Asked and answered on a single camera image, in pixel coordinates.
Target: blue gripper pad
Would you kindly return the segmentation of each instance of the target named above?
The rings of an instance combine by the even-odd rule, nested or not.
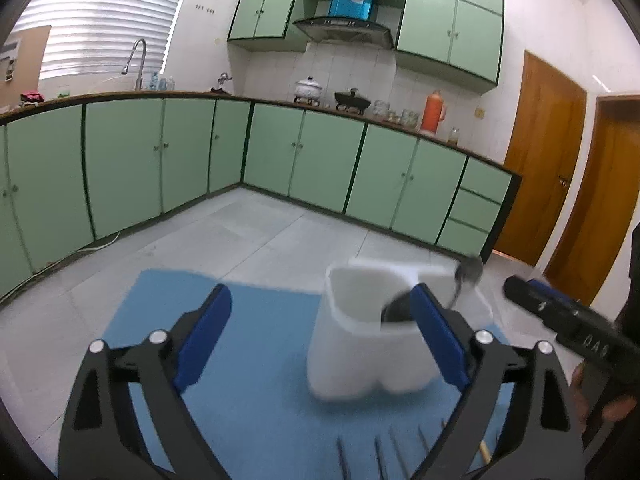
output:
[[[444,380],[462,393],[470,383],[466,373],[466,352],[435,301],[420,285],[414,286],[411,291],[411,314]]]
[[[547,294],[548,296],[551,296],[552,298],[556,298],[558,300],[564,300],[565,302],[566,301],[569,301],[571,303],[574,302],[574,300],[572,300],[564,292],[555,290],[551,286],[547,285],[546,283],[540,282],[539,280],[529,280],[527,283],[529,283],[531,286],[534,286],[536,289],[540,290],[541,292]]]
[[[180,393],[200,379],[207,360],[231,316],[231,303],[231,292],[222,285],[218,293],[210,295],[200,307],[203,313],[178,352],[174,387]]]

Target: human hand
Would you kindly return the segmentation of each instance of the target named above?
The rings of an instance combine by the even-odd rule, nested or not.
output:
[[[580,425],[582,427],[582,430],[584,431],[584,428],[587,425],[587,416],[589,414],[589,403],[580,390],[583,379],[584,363],[581,363],[576,367],[571,377],[570,389],[574,396],[574,403],[578,414],[578,420],[580,421]],[[635,409],[637,404],[638,400],[633,396],[624,395],[618,397],[616,400],[612,400],[602,409],[602,418],[603,420],[608,420],[609,422],[619,422],[620,420],[626,418],[627,415]]]

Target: range hood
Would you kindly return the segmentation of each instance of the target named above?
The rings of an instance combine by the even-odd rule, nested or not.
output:
[[[311,40],[329,43],[370,43],[386,50],[394,47],[388,27],[369,20],[341,16],[318,16],[294,22]]]

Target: blue box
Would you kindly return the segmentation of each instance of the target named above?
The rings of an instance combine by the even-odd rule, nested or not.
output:
[[[373,0],[331,0],[329,16],[373,20],[374,11]]]

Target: metal bolt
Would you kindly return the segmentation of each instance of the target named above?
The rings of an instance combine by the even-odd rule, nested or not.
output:
[[[164,330],[154,330],[149,335],[149,341],[151,341],[154,345],[159,345],[160,343],[164,343],[166,341],[168,334]]]
[[[554,351],[554,346],[549,341],[540,341],[538,343],[538,350],[543,354],[551,354]]]
[[[89,345],[89,352],[92,354],[99,354],[104,350],[104,341],[102,339],[96,339]]]
[[[480,330],[476,332],[476,341],[483,345],[488,345],[494,341],[494,336],[487,330]]]

